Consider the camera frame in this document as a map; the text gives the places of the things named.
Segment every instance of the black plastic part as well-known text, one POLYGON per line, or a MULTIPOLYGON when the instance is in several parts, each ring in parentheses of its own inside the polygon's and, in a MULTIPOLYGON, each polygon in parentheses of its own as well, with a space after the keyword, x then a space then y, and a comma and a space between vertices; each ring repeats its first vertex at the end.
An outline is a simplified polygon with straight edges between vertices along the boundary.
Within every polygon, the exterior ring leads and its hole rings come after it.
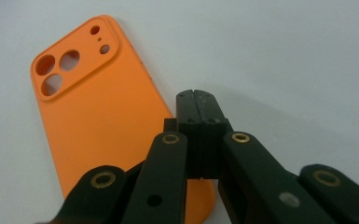
POLYGON ((164 132, 176 132, 176 119, 164 120, 164 132))
POLYGON ((117 218, 115 218, 116 222, 114 223, 119 223, 118 221, 122 219, 124 212, 127 208, 127 203, 130 200, 132 191, 135 188, 136 180, 138 179, 138 176, 141 173, 143 166, 144 161, 141 161, 126 172, 127 181, 124 189, 121 191, 120 206, 115 209, 117 218))
POLYGON ((231 223, 245 223, 248 201, 225 164, 222 166, 222 177, 219 179, 217 189, 231 223))
MULTIPOLYGON (((249 204, 246 211, 232 211, 236 214, 230 216, 232 222, 240 216, 243 219, 246 214, 244 219, 249 223, 336 223, 257 139, 249 133, 240 133, 250 139, 241 143, 239 141, 244 138, 238 137, 236 141, 233 134, 227 133, 224 137, 223 156, 231 172, 229 175, 235 178, 237 189, 241 189, 249 204)), ((224 186, 230 177, 222 176, 221 179, 224 186)), ((232 207, 237 207, 233 197, 238 194, 236 190, 233 196, 228 195, 226 204, 231 202, 232 207)))
POLYGON ((340 223, 359 223, 359 185, 331 167, 314 164, 301 170, 300 183, 340 223))
POLYGON ((100 166, 88 171, 71 190, 60 212, 49 224, 119 223, 122 216, 120 208, 125 204, 121 198, 125 184, 126 175, 117 167, 100 166), (100 184, 99 188, 91 184, 93 178, 94 183, 100 184), (104 185, 111 180, 111 185, 104 185))
POLYGON ((212 94, 182 91, 176 96, 177 131, 188 139, 188 178, 217 179, 219 147, 228 123, 212 94))
POLYGON ((121 223, 184 223, 186 147, 183 134, 156 136, 121 223))

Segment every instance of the orange phone case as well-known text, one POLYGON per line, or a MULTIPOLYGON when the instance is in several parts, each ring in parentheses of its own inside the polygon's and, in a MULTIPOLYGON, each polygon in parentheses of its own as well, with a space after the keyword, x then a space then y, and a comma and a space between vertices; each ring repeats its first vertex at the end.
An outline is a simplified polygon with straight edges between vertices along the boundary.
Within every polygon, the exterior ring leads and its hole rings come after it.
MULTIPOLYGON (((129 170, 144 160, 171 113, 117 22, 92 18, 36 56, 31 78, 66 197, 101 165, 129 170)), ((214 207, 209 180, 187 181, 186 223, 214 207)))

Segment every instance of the small hole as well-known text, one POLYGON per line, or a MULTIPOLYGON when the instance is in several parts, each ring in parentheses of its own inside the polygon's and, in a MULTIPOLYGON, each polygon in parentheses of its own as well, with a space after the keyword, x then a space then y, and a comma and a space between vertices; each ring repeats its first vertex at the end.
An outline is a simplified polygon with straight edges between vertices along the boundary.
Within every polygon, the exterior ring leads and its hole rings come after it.
POLYGON ((109 50, 110 50, 109 45, 103 45, 103 46, 100 48, 101 54, 105 54, 105 53, 109 52, 109 50))
POLYGON ((110 181, 111 177, 109 175, 101 175, 98 176, 98 178, 95 180, 95 182, 97 182, 97 184, 106 184, 110 181))
POLYGON ((54 67, 55 59, 51 55, 46 55, 39 60, 36 65, 36 73, 39 76, 44 76, 48 74, 54 67))
POLYGON ((80 54, 76 50, 66 52, 60 60, 60 68, 64 71, 71 71, 76 67, 80 59, 80 54))
POLYGON ((92 178, 91 185, 96 189, 104 189, 111 186, 115 180, 116 176, 114 173, 110 171, 100 172, 92 178))
POLYGON ((62 78, 58 74, 54 74, 45 79, 42 84, 42 92, 46 96, 56 93, 62 85, 62 78))
POLYGON ((99 26, 93 26, 93 27, 91 28, 91 30, 90 30, 90 33, 91 33, 92 35, 96 35, 96 34, 98 34, 98 32, 100 32, 100 27, 99 27, 99 26))
POLYGON ((162 142, 165 144, 175 144, 179 142, 179 137, 174 134, 167 134, 162 137, 162 142))
POLYGON ((313 178, 319 183, 324 184, 328 187, 338 187, 341 185, 341 180, 338 176, 324 170, 318 170, 313 172, 313 178))
POLYGON ((231 138, 238 143, 247 143, 251 140, 251 138, 244 133, 234 133, 231 138))
POLYGON ((162 204, 162 198, 161 198, 161 196, 159 196, 159 195, 157 195, 157 194, 150 195, 150 196, 147 198, 147 204, 149 204, 149 205, 152 206, 152 207, 157 207, 157 206, 159 206, 160 204, 162 204))

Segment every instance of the brass ring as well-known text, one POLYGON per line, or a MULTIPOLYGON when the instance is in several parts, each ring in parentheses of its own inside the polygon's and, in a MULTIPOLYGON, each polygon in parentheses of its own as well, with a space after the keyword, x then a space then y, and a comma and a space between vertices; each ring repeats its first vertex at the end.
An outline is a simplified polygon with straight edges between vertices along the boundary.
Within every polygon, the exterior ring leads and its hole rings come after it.
POLYGON ((341 180, 338 176, 334 175, 325 170, 317 170, 313 172, 313 178, 315 178, 319 183, 324 184, 328 187, 338 187, 341 185, 341 180))
POLYGON ((251 140, 251 138, 244 133, 234 133, 231 138, 238 143, 247 143, 251 140))
POLYGON ((179 137, 175 134, 167 134, 162 137, 162 142, 165 144, 175 144, 179 142, 179 137))
POLYGON ((104 171, 92 177, 91 185, 96 189, 104 189, 111 186, 115 180, 115 174, 110 171, 104 171))

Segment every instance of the screw hole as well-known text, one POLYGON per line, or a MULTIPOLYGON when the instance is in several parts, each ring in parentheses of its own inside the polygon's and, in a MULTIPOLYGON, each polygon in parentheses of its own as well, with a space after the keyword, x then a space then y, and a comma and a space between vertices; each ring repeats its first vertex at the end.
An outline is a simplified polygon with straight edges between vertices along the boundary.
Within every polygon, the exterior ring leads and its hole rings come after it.
POLYGON ((162 198, 158 194, 150 195, 147 198, 147 204, 152 207, 157 207, 162 204, 162 198))
POLYGON ((115 180, 116 176, 112 172, 100 172, 92 177, 91 185, 96 189, 104 189, 111 186, 115 180))
POLYGON ((325 170, 318 170, 313 172, 313 178, 315 178, 319 183, 324 184, 328 187, 338 187, 341 185, 341 181, 338 176, 334 175, 325 170))
POLYGON ((109 52, 109 50, 110 50, 109 45, 103 45, 103 46, 100 48, 100 53, 101 53, 101 54, 105 54, 105 53, 109 52))
POLYGON ((98 34, 100 32, 100 27, 99 26, 93 26, 92 28, 91 28, 91 30, 90 30, 90 33, 92 34, 92 35, 96 35, 96 34, 98 34))
POLYGON ((179 137, 174 134, 167 134, 162 137, 162 142, 165 144, 175 144, 179 142, 179 137))
POLYGON ((251 140, 251 138, 244 133, 234 133, 231 138, 238 143, 247 143, 251 140))

